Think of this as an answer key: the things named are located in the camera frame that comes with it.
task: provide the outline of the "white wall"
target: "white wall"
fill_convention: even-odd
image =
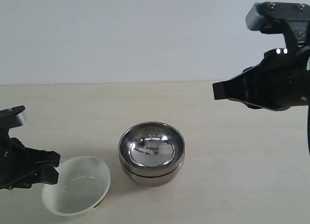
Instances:
[[[255,2],[0,0],[0,84],[226,79],[281,35],[246,28]]]

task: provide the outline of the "metal bowl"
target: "metal bowl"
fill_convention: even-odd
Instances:
[[[174,127],[144,122],[128,129],[119,142],[124,171],[143,184],[164,184],[175,177],[185,157],[185,141]]]

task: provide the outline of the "bowl rim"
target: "bowl rim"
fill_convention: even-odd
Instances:
[[[75,161],[75,160],[80,160],[80,159],[95,159],[97,161],[99,161],[100,163],[102,163],[104,165],[104,167],[107,169],[107,176],[106,178],[108,179],[108,184],[107,186],[105,187],[104,191],[102,192],[101,196],[91,205],[89,206],[88,208],[84,209],[84,210],[81,210],[79,212],[75,212],[75,213],[62,213],[62,212],[59,212],[59,211],[55,211],[53,209],[50,209],[49,206],[46,204],[45,202],[45,199],[43,198],[44,197],[44,193],[47,192],[47,189],[49,186],[53,186],[53,185],[48,185],[48,184],[45,184],[42,188],[42,192],[41,192],[41,198],[42,198],[42,201],[43,201],[43,204],[45,206],[45,208],[55,214],[55,215],[58,215],[58,216],[63,216],[63,217],[69,217],[69,216],[76,216],[76,215],[80,215],[80,214],[83,214],[89,210],[91,210],[92,208],[96,207],[99,203],[101,203],[101,201],[104,199],[104,197],[106,196],[106,194],[108,193],[108,190],[110,188],[110,185],[111,185],[111,171],[108,167],[108,165],[103,161],[101,160],[100,158],[97,158],[97,157],[94,157],[94,156],[78,156],[78,157],[74,157],[74,158],[70,158],[62,163],[59,164],[58,168],[56,169],[60,169],[60,167],[62,165],[65,165],[65,164],[68,164],[72,161]]]
[[[171,165],[170,167],[167,167],[165,168],[164,170],[161,170],[160,172],[159,171],[144,171],[141,173],[141,170],[138,169],[138,168],[135,168],[133,167],[132,165],[130,165],[122,156],[121,154],[121,143],[124,139],[124,137],[126,136],[126,134],[128,132],[130,132],[132,129],[138,127],[138,126],[142,126],[142,125],[146,125],[146,124],[159,124],[159,125],[164,125],[164,126],[167,126],[171,129],[173,129],[178,135],[179,137],[181,138],[182,140],[182,143],[183,143],[183,151],[181,153],[181,156],[179,157],[179,159],[177,161],[174,162],[173,165]],[[141,122],[141,123],[138,123],[132,127],[130,127],[129,129],[127,129],[125,131],[125,133],[121,136],[120,140],[119,140],[119,143],[118,143],[118,152],[119,152],[119,159],[120,159],[120,162],[121,164],[130,172],[138,175],[138,176],[145,176],[145,177],[157,177],[157,176],[162,176],[162,175],[165,175],[165,174],[168,174],[170,172],[172,172],[173,170],[175,170],[178,165],[180,164],[180,162],[184,159],[185,157],[185,146],[186,146],[186,143],[185,143],[185,140],[184,140],[184,137],[182,136],[182,134],[180,133],[180,131],[178,131],[175,127],[167,124],[167,123],[164,123],[164,122],[158,122],[158,121],[147,121],[147,122]]]

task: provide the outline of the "white bowl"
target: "white bowl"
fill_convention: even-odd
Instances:
[[[59,216],[80,215],[97,207],[110,187],[110,170],[95,157],[69,159],[57,171],[58,183],[44,185],[42,200],[50,212]]]

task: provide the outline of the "wooden table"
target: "wooden table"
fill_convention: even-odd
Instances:
[[[307,108],[251,110],[214,101],[212,81],[1,86],[0,109],[26,106],[10,131],[61,161],[91,155],[111,170],[103,203],[82,217],[49,213],[42,185],[0,191],[1,224],[308,224]],[[131,126],[161,121],[186,141],[186,158],[167,185],[143,189],[121,170],[118,141]]]

